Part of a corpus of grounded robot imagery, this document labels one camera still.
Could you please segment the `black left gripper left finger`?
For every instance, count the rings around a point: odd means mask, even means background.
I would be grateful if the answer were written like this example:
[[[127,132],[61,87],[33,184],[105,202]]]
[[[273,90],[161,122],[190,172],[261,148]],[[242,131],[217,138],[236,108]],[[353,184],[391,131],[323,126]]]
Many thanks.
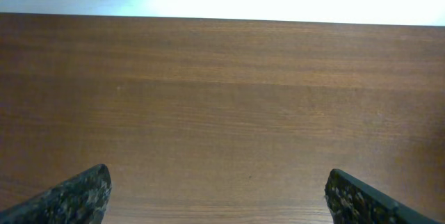
[[[98,164],[1,211],[1,223],[100,224],[111,190],[109,170],[106,165]]]

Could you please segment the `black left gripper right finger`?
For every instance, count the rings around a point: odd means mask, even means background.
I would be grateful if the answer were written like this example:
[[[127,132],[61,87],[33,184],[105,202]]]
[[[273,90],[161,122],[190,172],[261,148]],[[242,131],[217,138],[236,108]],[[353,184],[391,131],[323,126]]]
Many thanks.
[[[339,169],[330,171],[325,200],[335,224],[437,224]]]

